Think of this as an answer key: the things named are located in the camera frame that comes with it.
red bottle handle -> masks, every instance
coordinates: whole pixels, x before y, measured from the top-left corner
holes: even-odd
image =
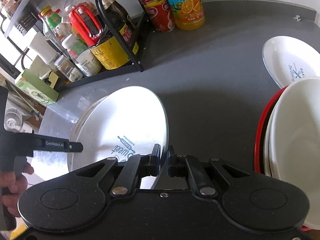
[[[76,12],[78,8],[81,8],[83,11],[87,13],[89,18],[92,20],[94,25],[99,30],[99,34],[94,36],[91,33],[91,30],[89,27],[85,24],[84,20],[80,17],[80,15]],[[94,46],[100,37],[100,34],[102,33],[102,26],[99,23],[99,21],[96,19],[96,17],[92,14],[92,11],[87,8],[84,4],[79,4],[76,6],[69,14],[69,19],[71,21],[71,24],[74,26],[74,28],[79,32],[81,37],[84,39],[84,41],[87,43],[88,46]]]

gray countertop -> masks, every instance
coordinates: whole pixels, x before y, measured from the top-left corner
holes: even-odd
[[[210,12],[194,31],[175,28],[150,33],[141,63],[143,73],[131,73],[76,87],[60,94],[45,112],[39,133],[69,138],[82,112],[98,99],[126,86],[154,91],[169,121],[169,144],[176,154],[201,161],[220,157],[253,169],[253,147],[260,114],[279,89],[266,70],[263,44],[278,35],[298,38],[320,51],[320,29],[292,17],[226,16]],[[64,153],[35,152],[36,174],[51,179],[68,172]],[[184,187],[166,172],[158,188]]]

orange juice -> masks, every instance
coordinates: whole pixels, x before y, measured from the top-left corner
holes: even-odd
[[[201,0],[168,0],[176,25],[182,30],[195,30],[204,24]]]

silver bolt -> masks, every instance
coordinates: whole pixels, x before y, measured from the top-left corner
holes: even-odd
[[[163,192],[163,193],[160,193],[160,197],[167,198],[167,197],[169,197],[169,194]]]
[[[112,189],[112,193],[114,195],[125,195],[128,193],[128,189],[126,187],[115,187]]]
[[[216,190],[212,187],[203,187],[200,189],[200,193],[203,196],[210,196],[216,193]]]

finger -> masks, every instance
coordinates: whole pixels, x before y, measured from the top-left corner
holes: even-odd
[[[18,207],[8,207],[8,211],[15,217],[20,217]]]
[[[0,172],[0,187],[8,187],[14,184],[16,176],[13,171]]]
[[[21,195],[28,187],[28,181],[25,176],[21,175],[16,179],[16,182],[9,186],[11,193],[18,193]]]
[[[35,172],[35,170],[32,168],[32,166],[30,165],[30,163],[26,163],[26,165],[24,165],[24,171],[25,173],[28,174],[33,174]]]
[[[12,195],[4,195],[2,196],[2,204],[5,205],[6,207],[16,207],[18,204],[19,200],[19,195],[18,194],[12,194]]]

